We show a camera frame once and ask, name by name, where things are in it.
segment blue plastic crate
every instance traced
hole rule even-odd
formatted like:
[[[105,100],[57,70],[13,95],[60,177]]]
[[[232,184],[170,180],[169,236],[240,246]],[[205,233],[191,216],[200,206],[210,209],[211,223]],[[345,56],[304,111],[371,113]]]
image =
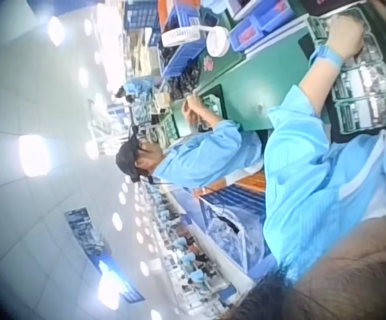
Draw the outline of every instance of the blue plastic crate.
[[[124,28],[126,30],[154,28],[158,21],[156,0],[136,1],[125,5]]]
[[[160,29],[153,29],[150,40],[148,41],[149,47],[156,47],[159,44],[161,38]]]
[[[174,16],[177,16],[178,24],[180,27],[189,27],[191,25],[200,25],[200,12],[198,8],[194,8],[190,5],[174,5],[168,21]],[[160,71],[162,77],[177,77],[182,74],[182,71],[186,68],[189,60],[196,58],[206,47],[206,36],[202,34],[202,37],[194,42],[185,43],[180,45],[178,50],[172,56],[170,62],[163,66],[162,59],[160,59]]]
[[[252,29],[255,32],[254,36],[252,36],[245,43],[240,43],[239,38],[241,34],[250,27],[252,27]],[[236,52],[246,50],[254,43],[256,43],[258,40],[261,40],[262,38],[264,38],[264,34],[259,29],[258,23],[253,16],[244,18],[242,22],[240,22],[238,25],[235,26],[233,30],[231,30],[230,36],[229,36],[231,47]]]
[[[256,20],[259,29],[269,34],[290,22],[295,13],[286,0],[266,0],[253,10],[251,16]]]

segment black cap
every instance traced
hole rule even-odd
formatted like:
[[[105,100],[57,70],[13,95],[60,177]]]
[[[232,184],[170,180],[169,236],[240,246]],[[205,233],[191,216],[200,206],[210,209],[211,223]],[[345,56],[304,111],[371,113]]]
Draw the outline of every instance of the black cap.
[[[132,135],[129,140],[121,145],[119,152],[115,156],[115,163],[119,169],[130,176],[133,183],[140,180],[135,162],[138,156],[139,142],[136,135]]]

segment worker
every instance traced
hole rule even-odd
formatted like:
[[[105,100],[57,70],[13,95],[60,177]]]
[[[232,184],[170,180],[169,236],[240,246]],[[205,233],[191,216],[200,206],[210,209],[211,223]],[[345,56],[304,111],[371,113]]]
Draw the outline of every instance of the worker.
[[[192,252],[188,252],[188,253],[184,254],[184,256],[182,256],[182,258],[181,258],[181,262],[185,266],[187,271],[188,270],[191,270],[191,271],[194,270],[193,264],[196,261],[206,263],[209,261],[209,259],[206,257],[206,255],[196,255]]]
[[[386,215],[386,130],[332,145],[323,130],[323,104],[343,62],[363,45],[363,25],[354,18],[329,24],[306,76],[269,110],[274,133],[264,154],[263,235],[293,280],[358,223]]]
[[[386,215],[360,222],[296,283],[270,272],[219,319],[386,319]]]
[[[192,237],[188,238],[188,240],[185,237],[179,237],[174,240],[173,246],[178,250],[185,251],[192,243],[194,243],[194,238]]]
[[[151,75],[132,78],[120,87],[118,92],[115,94],[115,97],[122,98],[128,95],[132,96],[132,98],[146,97],[152,94],[154,87],[160,86],[161,82],[161,77],[154,77]]]
[[[213,131],[185,137],[166,151],[158,144],[138,141],[133,134],[116,155],[117,166],[132,182],[138,182],[140,176],[154,176],[180,187],[206,187],[262,161],[258,134],[241,131],[236,123],[206,108],[198,96],[187,98],[183,114],[189,123],[202,118]]]

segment blue storage bin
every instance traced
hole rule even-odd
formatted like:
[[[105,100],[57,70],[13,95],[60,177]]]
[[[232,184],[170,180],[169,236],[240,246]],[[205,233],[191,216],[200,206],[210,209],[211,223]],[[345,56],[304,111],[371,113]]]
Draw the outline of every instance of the blue storage bin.
[[[255,31],[255,35],[252,36],[245,43],[240,43],[239,37],[246,29],[250,27],[252,27],[252,29]],[[242,22],[240,22],[238,25],[235,26],[233,30],[231,30],[229,36],[231,47],[236,52],[246,50],[262,38],[264,38],[264,34],[261,32],[261,30],[259,30],[259,26],[253,16],[244,18]]]
[[[191,25],[200,25],[200,12],[198,8],[194,8],[190,5],[176,5],[172,8],[167,20],[169,21],[173,15],[178,18],[178,24],[180,27],[189,27]],[[202,34],[202,37],[194,42],[185,43],[180,45],[171,60],[166,66],[163,66],[162,59],[160,59],[160,72],[162,77],[177,77],[182,74],[182,71],[187,66],[188,60],[196,58],[206,47],[206,36]]]
[[[148,41],[149,47],[156,47],[159,44],[161,38],[160,29],[153,29],[150,40]]]
[[[295,13],[290,8],[289,3],[284,0],[284,9],[280,9],[278,0],[266,0],[261,2],[251,16],[256,20],[258,28],[268,34],[290,22],[295,17]]]

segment orange bin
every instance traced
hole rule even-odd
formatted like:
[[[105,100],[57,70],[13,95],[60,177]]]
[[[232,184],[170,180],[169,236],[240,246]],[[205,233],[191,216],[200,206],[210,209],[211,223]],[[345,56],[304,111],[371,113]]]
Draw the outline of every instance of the orange bin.
[[[159,12],[159,24],[160,29],[163,30],[165,27],[167,17],[170,12],[167,12],[167,2],[172,2],[173,5],[190,5],[194,8],[200,8],[201,0],[158,0],[157,2],[157,10]]]

